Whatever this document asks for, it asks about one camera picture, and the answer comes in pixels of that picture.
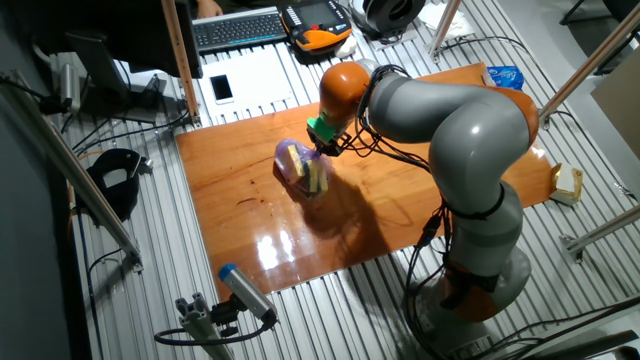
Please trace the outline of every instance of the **orange device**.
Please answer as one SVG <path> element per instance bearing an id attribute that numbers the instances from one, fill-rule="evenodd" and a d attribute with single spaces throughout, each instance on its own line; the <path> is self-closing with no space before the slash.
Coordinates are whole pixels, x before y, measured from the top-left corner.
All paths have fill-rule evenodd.
<path id="1" fill-rule="evenodd" d="M 312 0 L 282 10 L 282 24 L 289 39 L 304 51 L 322 53 L 351 35 L 351 21 L 335 1 Z"/>

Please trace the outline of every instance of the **yellow object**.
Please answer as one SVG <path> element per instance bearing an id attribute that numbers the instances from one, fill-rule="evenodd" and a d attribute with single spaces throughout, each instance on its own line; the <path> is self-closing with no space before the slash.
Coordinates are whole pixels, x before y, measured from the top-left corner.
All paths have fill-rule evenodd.
<path id="1" fill-rule="evenodd" d="M 286 155 L 276 159 L 276 161 L 282 162 L 280 168 L 287 172 L 285 177 L 290 184 L 297 183 L 306 175 L 300 153 L 298 153 L 298 148 L 295 145 L 289 145 Z"/>
<path id="2" fill-rule="evenodd" d="M 319 172 L 319 164 L 316 160 L 307 161 L 307 165 L 309 166 L 309 192 L 317 193 L 318 192 L 318 175 L 322 175 Z"/>
<path id="3" fill-rule="evenodd" d="M 325 192 L 327 192 L 327 190 L 329 190 L 329 182 L 327 180 L 327 174 L 325 173 L 321 173 L 320 174 L 320 189 L 318 189 L 318 191 L 321 194 L 324 194 Z"/>
<path id="4" fill-rule="evenodd" d="M 583 171 L 568 164 L 558 164 L 551 169 L 550 198 L 565 205 L 580 201 Z"/>

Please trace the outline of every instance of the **monitor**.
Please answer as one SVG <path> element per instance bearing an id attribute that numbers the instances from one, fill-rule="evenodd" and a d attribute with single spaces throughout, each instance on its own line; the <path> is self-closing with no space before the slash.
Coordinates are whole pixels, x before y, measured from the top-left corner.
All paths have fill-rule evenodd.
<path id="1" fill-rule="evenodd" d="M 114 59 L 128 62 L 132 70 L 159 69 L 180 76 L 160 0 L 17 0 L 12 5 L 43 52 L 78 54 L 100 92 L 103 109 L 141 106 Z M 191 76 L 201 78 L 190 10 L 188 0 L 176 0 Z"/>

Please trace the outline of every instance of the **screen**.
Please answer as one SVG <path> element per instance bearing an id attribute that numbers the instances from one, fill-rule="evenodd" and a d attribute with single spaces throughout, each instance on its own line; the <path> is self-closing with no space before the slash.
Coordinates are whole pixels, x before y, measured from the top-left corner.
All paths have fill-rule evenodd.
<path id="1" fill-rule="evenodd" d="M 297 11 L 298 16 L 307 25 L 313 24 L 333 24 L 336 21 L 336 15 L 329 8 L 327 3 L 317 3 L 300 6 Z"/>
<path id="2" fill-rule="evenodd" d="M 213 93 L 216 96 L 216 100 L 224 100 L 233 96 L 231 94 L 231 87 L 229 87 L 227 75 L 212 77 L 211 86 L 213 86 Z"/>

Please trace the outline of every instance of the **wooden board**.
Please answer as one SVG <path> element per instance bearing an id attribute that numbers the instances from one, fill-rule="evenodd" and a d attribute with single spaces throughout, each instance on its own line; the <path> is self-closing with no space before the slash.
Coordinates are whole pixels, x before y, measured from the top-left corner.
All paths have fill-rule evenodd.
<path id="1" fill-rule="evenodd" d="M 333 159 L 329 192 L 316 201 L 291 191 L 274 150 L 284 138 L 311 146 L 305 122 L 317 113 L 311 104 L 177 137 L 215 275 L 234 262 L 264 293 L 280 290 L 414 244 L 440 205 L 424 170 L 376 155 Z M 429 144 L 399 147 L 428 158 Z M 551 167 L 534 150 L 504 176 L 524 207 L 549 195 Z"/>

